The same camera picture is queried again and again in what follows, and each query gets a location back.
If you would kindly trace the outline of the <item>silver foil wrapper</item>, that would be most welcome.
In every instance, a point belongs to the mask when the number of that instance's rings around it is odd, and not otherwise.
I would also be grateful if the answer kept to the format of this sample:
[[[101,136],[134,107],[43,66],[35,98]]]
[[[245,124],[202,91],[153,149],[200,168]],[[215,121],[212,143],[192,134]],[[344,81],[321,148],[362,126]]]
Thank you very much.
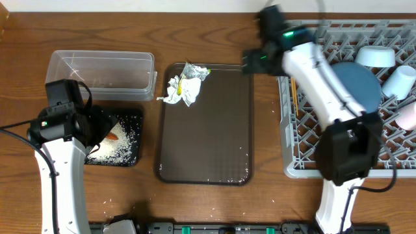
[[[201,81],[204,81],[205,78],[210,74],[210,69],[204,68],[201,66],[197,66],[195,64],[191,64],[186,62],[181,75],[179,76],[181,79],[193,79],[198,78]]]

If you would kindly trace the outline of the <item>light blue cup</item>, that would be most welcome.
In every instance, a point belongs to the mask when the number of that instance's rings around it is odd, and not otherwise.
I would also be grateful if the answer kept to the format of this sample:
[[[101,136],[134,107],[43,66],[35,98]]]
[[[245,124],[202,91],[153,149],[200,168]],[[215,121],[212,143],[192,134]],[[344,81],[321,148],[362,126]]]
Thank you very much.
[[[382,92],[388,98],[406,99],[415,82],[415,69],[411,66],[399,66],[382,86]]]

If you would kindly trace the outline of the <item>white pink cup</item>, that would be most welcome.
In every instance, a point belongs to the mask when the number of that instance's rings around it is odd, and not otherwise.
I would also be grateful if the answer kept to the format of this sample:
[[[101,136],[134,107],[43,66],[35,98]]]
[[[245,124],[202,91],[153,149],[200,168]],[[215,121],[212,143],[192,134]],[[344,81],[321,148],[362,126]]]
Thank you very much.
[[[416,102],[410,103],[397,110],[398,116],[395,120],[396,124],[407,131],[415,129],[416,125]]]

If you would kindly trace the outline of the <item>small light blue bowl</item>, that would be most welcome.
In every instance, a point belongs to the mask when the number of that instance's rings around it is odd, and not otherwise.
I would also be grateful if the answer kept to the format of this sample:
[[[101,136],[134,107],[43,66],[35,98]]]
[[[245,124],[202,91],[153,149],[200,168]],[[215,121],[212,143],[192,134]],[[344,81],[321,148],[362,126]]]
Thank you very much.
[[[395,51],[378,45],[363,46],[359,49],[355,62],[373,68],[390,68],[395,65]]]

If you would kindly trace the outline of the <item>orange carrot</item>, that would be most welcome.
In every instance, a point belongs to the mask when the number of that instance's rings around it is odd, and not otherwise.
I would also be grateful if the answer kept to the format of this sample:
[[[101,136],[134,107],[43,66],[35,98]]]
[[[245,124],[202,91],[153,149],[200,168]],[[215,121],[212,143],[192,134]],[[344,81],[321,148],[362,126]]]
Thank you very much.
[[[114,133],[108,133],[106,138],[109,140],[118,140],[118,137]]]

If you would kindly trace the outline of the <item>white paper napkin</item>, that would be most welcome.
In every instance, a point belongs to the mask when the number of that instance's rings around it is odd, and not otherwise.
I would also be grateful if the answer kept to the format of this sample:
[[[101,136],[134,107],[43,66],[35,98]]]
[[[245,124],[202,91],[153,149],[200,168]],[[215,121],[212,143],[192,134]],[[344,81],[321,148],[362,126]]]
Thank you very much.
[[[200,93],[202,80],[199,78],[186,78],[185,76],[171,78],[166,89],[167,96],[157,97],[168,104],[176,104],[184,101],[186,106],[191,106]]]

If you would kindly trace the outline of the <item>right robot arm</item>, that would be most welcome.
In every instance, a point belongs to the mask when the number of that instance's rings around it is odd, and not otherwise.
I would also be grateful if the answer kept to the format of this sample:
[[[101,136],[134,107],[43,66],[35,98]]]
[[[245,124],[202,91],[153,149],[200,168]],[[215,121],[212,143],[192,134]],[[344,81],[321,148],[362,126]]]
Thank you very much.
[[[354,192],[376,165],[382,121],[352,97],[305,27],[261,29],[259,38],[261,48],[244,53],[243,71],[292,77],[305,92],[321,128],[314,156],[324,183],[315,220],[321,233],[343,233]]]

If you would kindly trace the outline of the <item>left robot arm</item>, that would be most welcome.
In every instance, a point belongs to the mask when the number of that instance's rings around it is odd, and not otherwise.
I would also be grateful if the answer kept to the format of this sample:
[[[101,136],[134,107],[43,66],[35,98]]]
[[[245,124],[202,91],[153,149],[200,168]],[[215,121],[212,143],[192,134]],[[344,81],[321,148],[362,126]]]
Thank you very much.
[[[86,156],[117,124],[94,105],[48,107],[31,122],[42,191],[42,233],[90,233],[84,186]]]

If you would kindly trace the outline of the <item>large blue plate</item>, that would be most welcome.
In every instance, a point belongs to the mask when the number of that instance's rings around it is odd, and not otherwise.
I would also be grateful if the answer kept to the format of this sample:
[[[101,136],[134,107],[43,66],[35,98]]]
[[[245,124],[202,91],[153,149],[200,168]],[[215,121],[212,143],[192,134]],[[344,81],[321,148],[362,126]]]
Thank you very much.
[[[355,62],[339,62],[331,67],[344,87],[367,112],[378,110],[382,102],[382,88],[370,70]]]

